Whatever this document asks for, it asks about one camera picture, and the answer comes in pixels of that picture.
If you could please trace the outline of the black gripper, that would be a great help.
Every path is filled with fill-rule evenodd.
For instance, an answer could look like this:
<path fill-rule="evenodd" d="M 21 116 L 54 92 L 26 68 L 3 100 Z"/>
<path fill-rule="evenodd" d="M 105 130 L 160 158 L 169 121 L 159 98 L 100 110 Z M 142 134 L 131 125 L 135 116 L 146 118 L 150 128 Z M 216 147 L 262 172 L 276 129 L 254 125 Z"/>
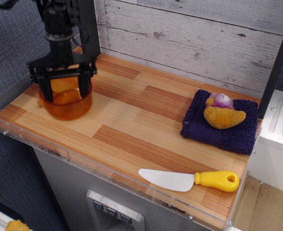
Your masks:
<path fill-rule="evenodd" d="M 44 100 L 53 102 L 51 79 L 57 77 L 78 76 L 78 86 L 82 98 L 89 93 L 91 86 L 91 72 L 86 72 L 84 64 L 92 65 L 92 73 L 96 73 L 95 61 L 98 56 L 98 37 L 87 36 L 81 38 L 83 54 L 72 51 L 71 42 L 74 41 L 72 34 L 44 34 L 49 42 L 50 52 L 37 60 L 27 63 L 31 81 L 38 83 Z"/>

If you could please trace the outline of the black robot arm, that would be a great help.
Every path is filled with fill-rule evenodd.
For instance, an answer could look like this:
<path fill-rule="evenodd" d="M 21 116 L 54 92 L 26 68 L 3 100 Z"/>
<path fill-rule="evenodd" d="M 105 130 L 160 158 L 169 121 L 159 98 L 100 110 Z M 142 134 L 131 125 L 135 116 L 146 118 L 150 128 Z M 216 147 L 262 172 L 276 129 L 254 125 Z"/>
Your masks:
<path fill-rule="evenodd" d="M 77 76 L 81 98 L 91 89 L 91 78 L 97 73 L 96 56 L 72 51 L 73 27 L 81 27 L 80 7 L 74 0 L 38 0 L 37 8 L 45 26 L 44 37 L 50 52 L 27 63 L 30 77 L 39 85 L 45 101 L 53 102 L 51 80 Z"/>

